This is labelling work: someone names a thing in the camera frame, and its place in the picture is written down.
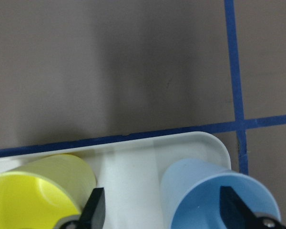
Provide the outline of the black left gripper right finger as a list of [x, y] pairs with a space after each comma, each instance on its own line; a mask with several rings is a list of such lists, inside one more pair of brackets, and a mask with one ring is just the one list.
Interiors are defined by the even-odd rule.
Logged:
[[227, 229], [286, 229], [265, 213], [254, 213], [232, 187], [220, 187], [220, 216]]

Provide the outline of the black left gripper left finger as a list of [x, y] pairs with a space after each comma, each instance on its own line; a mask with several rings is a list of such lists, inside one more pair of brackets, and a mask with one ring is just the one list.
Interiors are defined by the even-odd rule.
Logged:
[[105, 190], [94, 188], [80, 215], [59, 220], [60, 229], [102, 229], [105, 222]]

